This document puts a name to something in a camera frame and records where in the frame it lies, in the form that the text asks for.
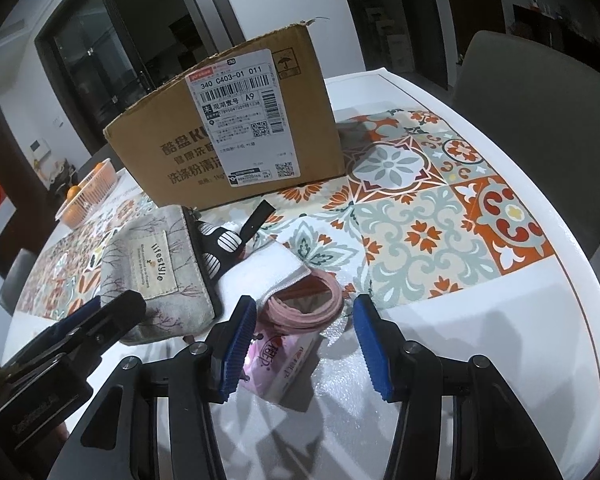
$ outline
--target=qr code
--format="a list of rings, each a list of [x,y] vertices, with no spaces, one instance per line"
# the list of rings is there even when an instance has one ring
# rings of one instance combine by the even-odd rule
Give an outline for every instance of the qr code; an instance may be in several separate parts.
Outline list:
[[[269,125],[267,121],[260,121],[259,123],[253,123],[251,125],[251,131],[253,132],[253,137],[264,137],[266,135],[270,135]]]
[[[276,164],[276,171],[278,176],[294,176],[294,165],[291,162],[284,162],[283,164]]]

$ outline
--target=orange fruit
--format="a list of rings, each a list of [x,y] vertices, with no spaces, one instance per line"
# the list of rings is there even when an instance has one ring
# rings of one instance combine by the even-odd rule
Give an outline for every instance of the orange fruit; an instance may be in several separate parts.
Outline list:
[[[66,200],[69,202],[76,196],[82,188],[80,186],[71,186],[69,191],[66,192]]]

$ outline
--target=pink tissue package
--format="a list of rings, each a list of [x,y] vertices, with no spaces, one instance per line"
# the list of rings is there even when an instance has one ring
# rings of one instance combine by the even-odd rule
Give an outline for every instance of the pink tissue package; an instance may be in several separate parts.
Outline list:
[[[279,403],[296,378],[317,332],[282,335],[258,323],[244,359],[242,386],[269,402]]]

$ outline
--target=chair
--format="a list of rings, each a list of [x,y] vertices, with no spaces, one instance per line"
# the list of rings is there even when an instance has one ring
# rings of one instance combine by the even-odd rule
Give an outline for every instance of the chair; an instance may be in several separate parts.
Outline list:
[[[116,152],[113,151],[113,148],[109,143],[105,144],[101,147],[84,165],[77,171],[78,173],[78,182],[84,179],[89,172],[96,167],[96,164],[102,162],[106,158],[111,159],[111,163],[116,171],[122,170],[125,165],[122,164],[120,157]]]
[[[591,258],[600,244],[600,74],[542,44],[480,31],[452,107],[534,181]]]
[[[20,298],[36,259],[37,256],[34,253],[21,249],[0,288],[0,306],[11,316],[16,310],[18,298]]]

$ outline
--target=floral tile pattern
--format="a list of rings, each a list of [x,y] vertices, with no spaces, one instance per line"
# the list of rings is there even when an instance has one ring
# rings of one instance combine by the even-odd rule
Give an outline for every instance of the floral tile pattern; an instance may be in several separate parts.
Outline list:
[[[346,175],[225,204],[203,211],[202,219],[237,226],[265,198],[276,211],[246,253],[275,238],[336,276],[347,310],[362,292],[389,308],[452,294],[554,254],[507,183],[430,110],[395,108],[338,129]],[[20,310],[61,319],[96,294],[104,245],[154,207],[144,193],[111,202],[40,256]]]

